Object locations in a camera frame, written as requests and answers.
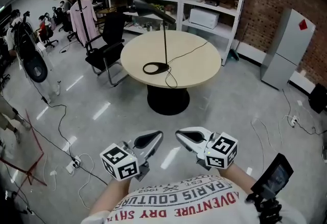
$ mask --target white wall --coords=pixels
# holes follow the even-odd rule
[[[26,11],[31,13],[31,22],[34,27],[39,26],[39,16],[46,12],[53,15],[52,7],[59,7],[60,1],[64,0],[16,0],[11,6],[12,9],[19,9],[20,14],[23,15]]]

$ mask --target power strip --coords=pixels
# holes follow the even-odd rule
[[[295,127],[295,122],[298,122],[297,116],[293,116],[291,120],[291,126],[294,128]]]
[[[70,175],[72,175],[74,173],[74,170],[78,169],[80,166],[81,166],[81,159],[78,156],[75,156],[74,160],[72,160],[66,167],[66,170]]]

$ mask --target black table base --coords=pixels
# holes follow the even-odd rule
[[[189,105],[190,96],[186,88],[163,88],[148,85],[148,104],[162,115],[176,115]]]

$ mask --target white t-shirt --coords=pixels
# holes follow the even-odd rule
[[[113,211],[92,215],[81,224],[119,223],[228,223],[259,224],[247,194],[226,178],[202,175],[178,183],[144,187],[128,194]],[[283,224],[306,224],[284,201]]]
[[[15,24],[17,24],[18,22],[23,22],[23,18],[22,17],[18,17],[15,18],[14,21],[12,22],[12,26],[14,26]],[[30,24],[32,27],[32,30],[34,31],[34,28],[32,26],[32,23],[30,21],[29,17],[26,17],[26,23]],[[9,27],[9,29],[7,30],[7,35],[6,35],[6,42],[7,42],[7,46],[8,46],[8,50],[13,50],[14,49],[14,32],[11,32],[12,28]]]

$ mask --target refrigerator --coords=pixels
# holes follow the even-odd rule
[[[315,28],[300,13],[286,8],[261,65],[261,80],[282,89],[302,60]]]

